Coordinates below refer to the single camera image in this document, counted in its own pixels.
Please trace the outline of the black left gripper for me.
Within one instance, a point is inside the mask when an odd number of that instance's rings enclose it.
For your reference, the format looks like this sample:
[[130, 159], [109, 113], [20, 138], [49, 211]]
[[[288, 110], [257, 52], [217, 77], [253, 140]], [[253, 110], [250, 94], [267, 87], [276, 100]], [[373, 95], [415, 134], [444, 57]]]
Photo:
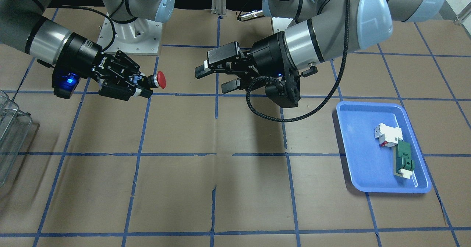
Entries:
[[295, 86], [294, 66], [286, 51], [284, 33], [278, 32], [253, 44], [244, 58], [237, 62], [227, 63], [224, 67], [212, 69], [206, 65], [195, 68], [195, 78], [202, 79], [210, 74], [225, 73], [236, 75], [234, 79], [221, 85], [222, 93], [247, 89], [252, 80], [261, 77], [281, 77], [286, 85]]

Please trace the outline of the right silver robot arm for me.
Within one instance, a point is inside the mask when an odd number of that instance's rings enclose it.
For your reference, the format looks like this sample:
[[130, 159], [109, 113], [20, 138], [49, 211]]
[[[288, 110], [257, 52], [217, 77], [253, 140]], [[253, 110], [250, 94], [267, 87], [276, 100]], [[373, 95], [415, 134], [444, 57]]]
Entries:
[[[111, 41], [150, 36], [148, 22], [168, 22], [175, 0], [102, 0], [111, 24]], [[99, 84], [99, 95], [128, 101], [150, 98], [154, 88], [165, 88], [161, 72], [146, 77], [139, 65], [121, 49], [113, 54], [43, 16], [52, 0], [1, 0], [1, 42], [53, 67], [54, 94], [69, 99], [80, 79]]]

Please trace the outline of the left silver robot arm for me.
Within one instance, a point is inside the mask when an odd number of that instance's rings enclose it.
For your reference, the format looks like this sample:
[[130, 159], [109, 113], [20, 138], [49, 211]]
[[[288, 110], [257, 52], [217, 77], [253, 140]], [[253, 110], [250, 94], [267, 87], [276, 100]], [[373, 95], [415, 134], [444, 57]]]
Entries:
[[238, 42], [212, 49], [195, 68], [195, 77], [224, 73], [237, 79], [224, 83], [224, 93], [254, 86], [275, 88], [280, 95], [298, 93], [299, 79], [317, 64], [365, 50], [387, 40], [393, 21], [424, 22], [444, 0], [262, 0], [266, 17], [289, 18], [286, 29], [242, 52]]

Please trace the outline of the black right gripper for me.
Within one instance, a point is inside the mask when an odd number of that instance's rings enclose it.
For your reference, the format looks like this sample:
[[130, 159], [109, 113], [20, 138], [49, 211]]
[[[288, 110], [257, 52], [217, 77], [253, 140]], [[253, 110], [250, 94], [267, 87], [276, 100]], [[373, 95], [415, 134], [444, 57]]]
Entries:
[[131, 97], [151, 98], [151, 89], [141, 88], [135, 83], [151, 80], [140, 72], [140, 66], [122, 51], [115, 55], [101, 50], [96, 54], [91, 77], [99, 83], [99, 95], [128, 101]]

